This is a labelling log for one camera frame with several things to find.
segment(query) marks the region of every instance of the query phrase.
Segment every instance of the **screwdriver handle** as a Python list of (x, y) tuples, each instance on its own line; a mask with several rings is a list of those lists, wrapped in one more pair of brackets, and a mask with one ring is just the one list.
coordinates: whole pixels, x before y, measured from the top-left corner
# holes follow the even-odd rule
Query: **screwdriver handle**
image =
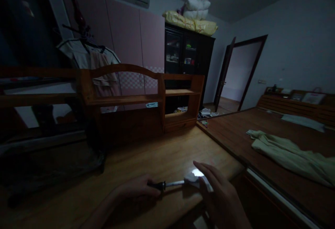
[(152, 183), (147, 183), (148, 186), (150, 187), (153, 187), (153, 188), (156, 188), (160, 191), (163, 191), (165, 190), (165, 187), (166, 187), (166, 182), (160, 182), (160, 183), (157, 183), (157, 184), (152, 184)]

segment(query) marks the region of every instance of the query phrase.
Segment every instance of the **pink garment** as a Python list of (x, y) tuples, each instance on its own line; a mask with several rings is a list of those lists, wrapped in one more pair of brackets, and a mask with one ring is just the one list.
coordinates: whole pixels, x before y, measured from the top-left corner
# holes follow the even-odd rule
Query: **pink garment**
[[(107, 56), (105, 54), (91, 51), (91, 64), (92, 69), (106, 66), (108, 65)], [(115, 73), (110, 73), (98, 78), (93, 78), (92, 82), (94, 84), (97, 97), (120, 95), (119, 84)], [(102, 113), (115, 112), (116, 110), (117, 107), (115, 108), (115, 106), (101, 108)]]

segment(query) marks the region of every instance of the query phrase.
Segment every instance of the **hanging clothes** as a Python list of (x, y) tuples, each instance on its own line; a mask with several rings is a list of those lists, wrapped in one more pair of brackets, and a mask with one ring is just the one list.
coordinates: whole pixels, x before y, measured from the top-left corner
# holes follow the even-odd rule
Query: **hanging clothes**
[(57, 48), (64, 53), (72, 62), (72, 66), (81, 69), (92, 69), (90, 52), (96, 51), (107, 56), (108, 65), (121, 63), (117, 55), (105, 47), (104, 50), (99, 46), (85, 44), (80, 39), (68, 39), (62, 41)]
[[(61, 42), (57, 48), (71, 59), (72, 66), (80, 69), (96, 69), (110, 64), (121, 63), (110, 49), (85, 43), (80, 39)], [(115, 73), (92, 79), (98, 97), (119, 96), (120, 88)], [(115, 112), (117, 106), (102, 107), (102, 113)]]

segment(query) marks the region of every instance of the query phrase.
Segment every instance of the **open door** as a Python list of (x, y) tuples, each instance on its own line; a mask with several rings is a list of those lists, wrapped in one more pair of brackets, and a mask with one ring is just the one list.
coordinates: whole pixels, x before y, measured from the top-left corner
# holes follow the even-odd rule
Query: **open door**
[(216, 95), (214, 99), (215, 112), (217, 111), (217, 107), (219, 106), (220, 96), (222, 93), (223, 86), (225, 85), (224, 80), (226, 79), (231, 54), (233, 53), (235, 40), (236, 40), (236, 37), (233, 38), (233, 41), (231, 42), (229, 49), (226, 50), (226, 54), (224, 55), (222, 70), (221, 70), (220, 79), (219, 79), (219, 86), (216, 89)]

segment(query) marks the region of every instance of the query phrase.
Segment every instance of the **screwdriver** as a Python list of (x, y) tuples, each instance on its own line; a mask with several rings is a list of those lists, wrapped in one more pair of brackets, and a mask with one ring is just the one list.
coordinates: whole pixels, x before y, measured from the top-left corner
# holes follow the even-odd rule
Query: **screwdriver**
[(159, 182), (157, 184), (148, 183), (148, 186), (156, 188), (156, 189), (158, 189), (160, 191), (164, 191), (166, 187), (171, 187), (171, 186), (175, 186), (175, 185), (182, 185), (184, 183), (185, 183), (184, 180), (182, 180), (182, 181), (176, 181), (176, 182), (171, 182), (171, 183), (166, 183), (166, 181), (164, 181), (164, 182)]

